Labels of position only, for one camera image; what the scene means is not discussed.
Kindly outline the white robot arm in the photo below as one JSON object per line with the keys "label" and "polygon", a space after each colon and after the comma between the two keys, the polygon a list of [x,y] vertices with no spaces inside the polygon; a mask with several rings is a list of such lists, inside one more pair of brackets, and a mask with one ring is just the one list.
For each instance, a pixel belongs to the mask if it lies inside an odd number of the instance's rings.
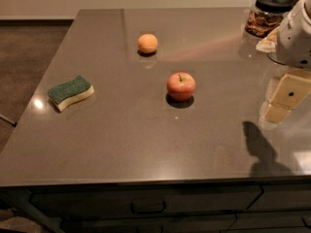
{"label": "white robot arm", "polygon": [[311,68],[311,0],[299,0],[282,20],[276,56],[284,65]]}

